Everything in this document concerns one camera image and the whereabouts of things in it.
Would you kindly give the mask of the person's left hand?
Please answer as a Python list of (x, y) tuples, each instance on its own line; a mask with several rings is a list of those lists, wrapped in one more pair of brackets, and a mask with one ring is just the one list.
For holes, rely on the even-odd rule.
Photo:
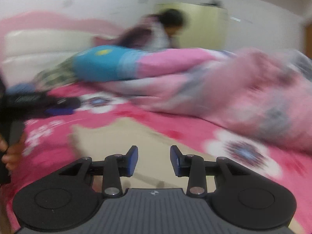
[(5, 165), (7, 170), (14, 170), (21, 161), (22, 153), (25, 149), (26, 138), (26, 133), (23, 133), (17, 143), (8, 146), (3, 136), (1, 136), (1, 152), (4, 153), (1, 161)]

